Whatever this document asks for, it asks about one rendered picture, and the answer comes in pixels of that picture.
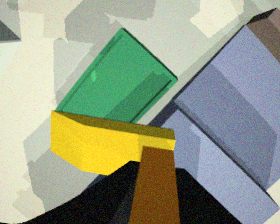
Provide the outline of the green tray rim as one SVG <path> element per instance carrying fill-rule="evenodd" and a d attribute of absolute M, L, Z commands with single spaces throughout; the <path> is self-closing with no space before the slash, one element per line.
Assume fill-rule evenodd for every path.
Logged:
<path fill-rule="evenodd" d="M 105 45 L 105 48 L 100 52 L 100 55 L 97 56 L 96 59 L 88 65 L 88 68 L 85 69 L 83 75 L 81 75 L 79 79 L 77 79 L 76 83 L 72 85 L 72 88 L 68 91 L 68 95 L 64 97 L 62 103 L 58 105 L 58 108 L 56 108 L 55 111 L 63 111 L 63 109 L 67 107 L 68 101 L 72 99 L 72 96 L 75 95 L 77 91 L 79 91 L 79 88 L 84 84 L 84 81 L 87 80 L 89 76 L 91 76 L 91 73 L 95 71 L 97 65 L 99 65 L 101 63 L 101 60 L 103 60 L 104 57 L 107 56 L 107 53 L 111 51 L 113 45 L 115 45 L 117 41 L 119 41 L 121 36 L 124 36 L 125 39 L 131 41 L 131 43 L 135 45 L 137 49 L 140 49 L 140 51 L 143 52 L 149 60 L 153 61 L 153 63 L 155 63 L 157 67 L 159 67 L 161 71 L 163 71 L 165 75 L 167 75 L 169 79 L 171 79 L 171 81 L 169 81 L 169 83 L 165 85 L 165 87 L 161 89 L 161 91 L 157 93 L 157 95 L 153 97 L 151 101 L 148 101 L 148 103 L 145 104 L 144 107 L 141 108 L 140 111 L 137 112 L 131 120 L 129 120 L 129 123 L 137 123 L 137 121 L 139 121 L 141 117 L 143 117 L 145 113 L 147 113 L 149 109 L 153 107 L 153 105 L 159 103 L 159 101 L 163 99 L 163 97 L 167 95 L 169 91 L 171 91 L 171 89 L 173 88 L 173 84 L 175 84 L 177 81 L 177 77 L 173 75 L 173 73 L 169 71 L 167 67 L 165 67 L 163 61 L 161 61 L 159 57 L 155 55 L 155 53 L 145 48 L 144 45 L 141 44 L 140 41 L 131 34 L 131 32 L 128 32 L 127 30 L 125 30 L 125 28 L 120 28 L 120 30 L 116 32 L 116 35 L 112 37 L 111 41 L 109 41 L 109 43 Z"/>

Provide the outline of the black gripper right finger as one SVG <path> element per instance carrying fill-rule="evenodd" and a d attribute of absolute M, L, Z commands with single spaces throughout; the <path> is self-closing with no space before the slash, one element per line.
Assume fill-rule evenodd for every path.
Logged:
<path fill-rule="evenodd" d="M 241 224 L 185 168 L 175 167 L 180 224 Z"/>

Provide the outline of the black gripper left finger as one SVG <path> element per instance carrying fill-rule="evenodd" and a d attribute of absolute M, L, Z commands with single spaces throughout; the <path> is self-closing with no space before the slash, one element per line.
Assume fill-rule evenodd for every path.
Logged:
<path fill-rule="evenodd" d="M 22 224 L 128 224 L 139 161 L 128 161 L 58 208 Z"/>

